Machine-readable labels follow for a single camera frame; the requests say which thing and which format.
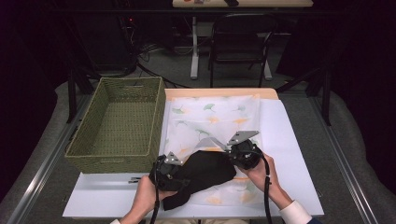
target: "black fabric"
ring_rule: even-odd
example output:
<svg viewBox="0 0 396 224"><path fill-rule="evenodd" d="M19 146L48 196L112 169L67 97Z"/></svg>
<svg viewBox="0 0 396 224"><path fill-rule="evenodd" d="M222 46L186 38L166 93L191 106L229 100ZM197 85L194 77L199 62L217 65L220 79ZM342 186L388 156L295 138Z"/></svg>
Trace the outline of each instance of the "black fabric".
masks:
<svg viewBox="0 0 396 224"><path fill-rule="evenodd" d="M225 183L235 175L235 168L223 153L197 151L175 175L177 179L190 179L190 184L174 196L165 198L163 209L166 211L179 207L186 203L193 193Z"/></svg>

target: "metal bracket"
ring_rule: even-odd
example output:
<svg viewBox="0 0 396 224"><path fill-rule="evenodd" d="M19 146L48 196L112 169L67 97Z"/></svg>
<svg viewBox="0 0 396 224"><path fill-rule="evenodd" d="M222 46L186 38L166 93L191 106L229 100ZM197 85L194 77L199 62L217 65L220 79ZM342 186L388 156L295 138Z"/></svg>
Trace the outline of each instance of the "metal bracket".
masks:
<svg viewBox="0 0 396 224"><path fill-rule="evenodd" d="M166 164L182 165L183 161L179 160L173 152L169 152L164 161Z"/></svg>
<svg viewBox="0 0 396 224"><path fill-rule="evenodd" d="M236 132L236 134L233 135L230 141L228 141L227 145L229 146L242 143L259 133L259 131L238 131Z"/></svg>

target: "sleeve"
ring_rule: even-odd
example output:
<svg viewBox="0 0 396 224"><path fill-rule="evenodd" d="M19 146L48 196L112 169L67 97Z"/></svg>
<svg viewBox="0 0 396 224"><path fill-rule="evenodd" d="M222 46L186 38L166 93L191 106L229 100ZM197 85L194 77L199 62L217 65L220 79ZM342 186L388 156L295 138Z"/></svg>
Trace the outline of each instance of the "sleeve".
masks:
<svg viewBox="0 0 396 224"><path fill-rule="evenodd" d="M313 217L307 224L322 224L322 223Z"/></svg>
<svg viewBox="0 0 396 224"><path fill-rule="evenodd" d="M110 222L110 224L120 224L120 222L119 222L119 220L118 220L118 219L116 219L116 220L114 220L114 221Z"/></svg>
<svg viewBox="0 0 396 224"><path fill-rule="evenodd" d="M312 219L297 201L293 201L289 206L280 210L279 214L287 224L306 224Z"/></svg>

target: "human hand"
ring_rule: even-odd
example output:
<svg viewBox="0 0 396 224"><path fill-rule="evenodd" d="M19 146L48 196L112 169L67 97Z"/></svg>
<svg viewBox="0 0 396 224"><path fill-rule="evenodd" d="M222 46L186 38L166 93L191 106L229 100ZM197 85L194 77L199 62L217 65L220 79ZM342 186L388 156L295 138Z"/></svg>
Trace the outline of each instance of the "human hand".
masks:
<svg viewBox="0 0 396 224"><path fill-rule="evenodd" d="M276 168L274 159L264 153L264 158L268 161L269 169L270 169L270 188L268 190L269 198L276 204L276 206L282 210L292 203L292 199L288 195L288 193L280 187L279 180L277 178ZM239 168L239 170L247 175L250 180L256 185L258 189L264 192L265 189L265 163L263 160L259 161L256 167L245 170Z"/></svg>
<svg viewBox="0 0 396 224"><path fill-rule="evenodd" d="M162 201L164 198L176 194L177 191L161 191L159 190L159 198ZM154 209L155 204L155 186L147 175L142 176L137 186L136 195L134 196L134 203L131 210L121 220L121 224L135 224Z"/></svg>

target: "chair leg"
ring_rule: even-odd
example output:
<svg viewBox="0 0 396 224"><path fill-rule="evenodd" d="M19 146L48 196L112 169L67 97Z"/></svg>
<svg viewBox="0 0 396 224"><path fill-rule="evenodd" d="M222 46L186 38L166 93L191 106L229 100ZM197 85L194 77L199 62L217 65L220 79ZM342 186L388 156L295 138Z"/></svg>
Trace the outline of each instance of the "chair leg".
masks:
<svg viewBox="0 0 396 224"><path fill-rule="evenodd" d="M213 62L209 62L210 67L210 88L213 88Z"/></svg>
<svg viewBox="0 0 396 224"><path fill-rule="evenodd" d="M212 52L209 52L209 63L207 64L207 70L211 69L211 62L212 62Z"/></svg>
<svg viewBox="0 0 396 224"><path fill-rule="evenodd" d="M262 70L260 72L259 88L262 87L262 79L264 78L265 63L262 63Z"/></svg>

